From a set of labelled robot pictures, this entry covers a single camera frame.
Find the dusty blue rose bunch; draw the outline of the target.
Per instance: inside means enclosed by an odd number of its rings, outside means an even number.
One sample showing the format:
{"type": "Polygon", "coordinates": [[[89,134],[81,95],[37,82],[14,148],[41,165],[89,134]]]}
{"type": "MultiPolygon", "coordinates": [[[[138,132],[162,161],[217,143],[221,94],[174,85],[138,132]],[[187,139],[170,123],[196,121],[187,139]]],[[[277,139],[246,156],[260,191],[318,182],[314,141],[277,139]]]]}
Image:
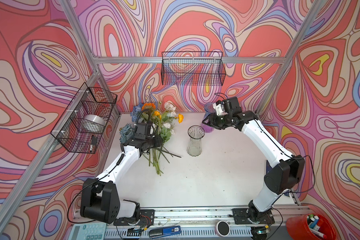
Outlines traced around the dusty blue rose bunch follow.
{"type": "Polygon", "coordinates": [[[135,126],[132,124],[126,124],[124,127],[119,129],[120,142],[125,144],[129,139],[135,136],[135,126]]]}

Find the yellow orange poppy stem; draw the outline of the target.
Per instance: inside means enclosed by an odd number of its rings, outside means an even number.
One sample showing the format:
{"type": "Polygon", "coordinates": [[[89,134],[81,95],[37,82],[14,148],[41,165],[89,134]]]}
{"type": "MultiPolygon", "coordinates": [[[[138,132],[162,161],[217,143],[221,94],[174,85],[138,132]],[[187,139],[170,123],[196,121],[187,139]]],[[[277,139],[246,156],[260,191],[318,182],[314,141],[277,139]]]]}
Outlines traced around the yellow orange poppy stem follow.
{"type": "Polygon", "coordinates": [[[182,123],[184,120],[184,116],[182,114],[178,114],[177,119],[178,119],[178,123],[182,123]]]}

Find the orange gerbera flower stem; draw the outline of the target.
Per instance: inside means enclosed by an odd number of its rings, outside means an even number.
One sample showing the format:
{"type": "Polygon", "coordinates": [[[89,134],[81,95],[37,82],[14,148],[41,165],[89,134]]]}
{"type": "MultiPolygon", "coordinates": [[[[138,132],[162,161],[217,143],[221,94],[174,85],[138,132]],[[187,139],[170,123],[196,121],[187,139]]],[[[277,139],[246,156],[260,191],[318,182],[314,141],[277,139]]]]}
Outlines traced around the orange gerbera flower stem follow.
{"type": "Polygon", "coordinates": [[[154,103],[145,103],[142,106],[142,110],[152,110],[154,111],[156,109],[156,105],[154,103]]]}

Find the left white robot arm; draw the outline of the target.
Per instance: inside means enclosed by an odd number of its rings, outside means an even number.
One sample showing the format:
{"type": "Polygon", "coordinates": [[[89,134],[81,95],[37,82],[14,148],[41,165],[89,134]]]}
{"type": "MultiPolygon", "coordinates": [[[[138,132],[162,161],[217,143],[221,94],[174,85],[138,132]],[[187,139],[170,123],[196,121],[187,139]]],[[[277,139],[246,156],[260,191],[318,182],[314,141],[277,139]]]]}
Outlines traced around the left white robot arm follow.
{"type": "Polygon", "coordinates": [[[118,184],[144,152],[160,143],[153,123],[137,123],[133,135],[120,143],[121,152],[96,178],[87,179],[82,187],[80,215],[93,221],[112,224],[122,219],[136,224],[141,218],[138,202],[122,199],[118,184]]]}

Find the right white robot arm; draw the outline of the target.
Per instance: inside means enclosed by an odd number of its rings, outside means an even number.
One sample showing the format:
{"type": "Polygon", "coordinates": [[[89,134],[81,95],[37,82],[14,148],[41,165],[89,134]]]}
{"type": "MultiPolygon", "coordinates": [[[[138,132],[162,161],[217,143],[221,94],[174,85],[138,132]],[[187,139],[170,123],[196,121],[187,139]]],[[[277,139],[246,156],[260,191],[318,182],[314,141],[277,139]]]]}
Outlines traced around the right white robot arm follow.
{"type": "Polygon", "coordinates": [[[305,158],[293,155],[266,130],[252,111],[243,111],[238,98],[218,100],[203,124],[217,130],[233,127],[252,140],[268,161],[271,170],[264,176],[263,188],[250,201],[245,218],[252,224],[270,224],[273,204],[301,180],[305,158]]]}

